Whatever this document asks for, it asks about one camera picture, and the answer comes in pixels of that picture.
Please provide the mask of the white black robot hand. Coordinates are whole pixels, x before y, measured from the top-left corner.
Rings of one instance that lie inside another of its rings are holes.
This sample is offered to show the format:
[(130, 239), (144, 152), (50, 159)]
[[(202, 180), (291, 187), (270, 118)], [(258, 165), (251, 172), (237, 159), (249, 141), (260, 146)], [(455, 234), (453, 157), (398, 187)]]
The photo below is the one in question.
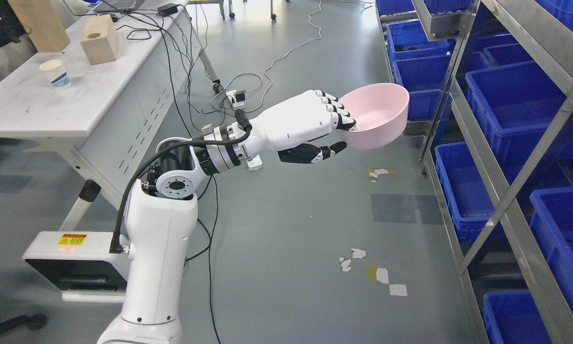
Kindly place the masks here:
[(334, 130), (348, 131), (356, 120), (338, 98), (324, 91), (309, 90), (269, 107), (250, 121), (252, 132), (243, 142), (249, 157), (276, 151), (282, 162), (311, 164), (344, 150), (344, 141), (315, 146), (311, 141)]

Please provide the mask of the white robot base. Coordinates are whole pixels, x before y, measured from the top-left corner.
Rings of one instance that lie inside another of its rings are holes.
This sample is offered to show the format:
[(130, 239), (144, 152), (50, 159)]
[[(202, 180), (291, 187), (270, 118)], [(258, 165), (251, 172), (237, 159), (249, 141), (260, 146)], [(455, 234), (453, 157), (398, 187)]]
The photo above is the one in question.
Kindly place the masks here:
[(123, 303), (129, 259), (110, 253), (111, 232), (43, 231), (22, 259), (61, 293), (64, 302)]

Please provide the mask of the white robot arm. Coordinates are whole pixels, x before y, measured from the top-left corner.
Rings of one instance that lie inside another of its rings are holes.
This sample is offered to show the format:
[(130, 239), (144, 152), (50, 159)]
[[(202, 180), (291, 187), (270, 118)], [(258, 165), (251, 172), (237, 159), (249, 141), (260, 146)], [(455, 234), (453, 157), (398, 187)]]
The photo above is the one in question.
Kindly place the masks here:
[[(127, 183), (110, 242), (131, 264), (125, 300), (100, 344), (181, 344), (179, 302), (189, 238), (198, 220), (196, 191), (206, 176), (238, 166), (235, 150), (253, 126), (240, 119), (197, 139), (164, 139)], [(129, 248), (120, 242), (125, 228)]]

